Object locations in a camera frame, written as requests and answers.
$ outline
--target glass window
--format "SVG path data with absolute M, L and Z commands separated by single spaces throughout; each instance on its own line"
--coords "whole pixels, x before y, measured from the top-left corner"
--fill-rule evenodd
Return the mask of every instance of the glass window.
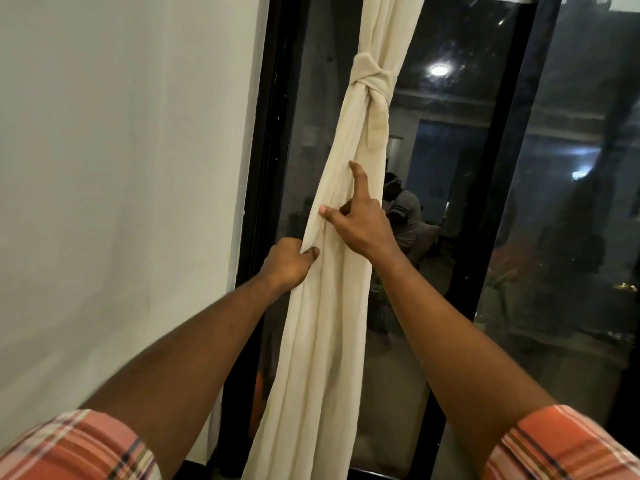
M 562 6 L 476 325 L 605 425 L 640 303 L 640 14 Z M 433 478 L 473 477 L 445 430 Z
M 302 238 L 331 149 L 358 48 L 363 0 L 311 0 L 278 238 Z M 386 206 L 402 191 L 419 202 L 420 233 L 396 239 L 441 293 L 449 289 L 469 188 L 483 157 L 519 5 L 426 0 L 390 107 Z M 289 297 L 266 313 L 253 405 L 255 434 L 275 378 Z M 352 465 L 404 477 L 429 387 L 374 274 L 358 435 Z

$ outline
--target orange plaid shirt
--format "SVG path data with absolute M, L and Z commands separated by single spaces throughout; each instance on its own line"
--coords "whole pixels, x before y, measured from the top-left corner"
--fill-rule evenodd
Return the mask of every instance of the orange plaid shirt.
M 153 454 L 130 428 L 79 410 L 28 431 L 0 454 L 0 479 L 160 479 Z M 484 478 L 640 479 L 640 461 L 567 406 L 524 418 L 493 450 Z

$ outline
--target cream curtain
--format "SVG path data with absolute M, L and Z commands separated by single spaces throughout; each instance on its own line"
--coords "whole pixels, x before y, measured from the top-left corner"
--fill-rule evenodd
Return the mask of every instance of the cream curtain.
M 424 0 L 364 0 L 358 54 L 303 249 L 322 250 L 289 300 L 276 379 L 243 479 L 345 479 L 356 436 L 371 265 L 317 214 L 353 192 L 347 162 L 381 199 L 388 105 Z

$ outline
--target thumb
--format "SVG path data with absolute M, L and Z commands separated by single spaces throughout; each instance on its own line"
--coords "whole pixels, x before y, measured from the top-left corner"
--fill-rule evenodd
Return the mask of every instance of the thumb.
M 318 213 L 320 213 L 325 220 L 329 221 L 333 227 L 338 227 L 341 224 L 344 224 L 344 220 L 346 219 L 346 217 L 340 213 L 340 210 L 327 207 L 326 205 L 321 205 L 320 209 L 318 209 Z
M 316 259 L 318 259 L 318 256 L 320 256 L 320 250 L 318 248 L 309 248 L 302 253 L 302 256 L 304 256 L 305 261 L 307 261 L 309 267 L 311 267 Z

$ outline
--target forearm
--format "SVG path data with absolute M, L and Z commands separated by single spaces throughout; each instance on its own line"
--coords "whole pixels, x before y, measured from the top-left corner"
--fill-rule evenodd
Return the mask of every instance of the forearm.
M 268 280 L 252 279 L 140 353 L 83 407 L 132 428 L 154 453 L 163 477 L 172 478 L 260 316 L 279 293 Z
M 498 345 L 451 306 L 400 250 L 374 262 L 434 395 L 479 470 L 501 437 L 554 404 Z

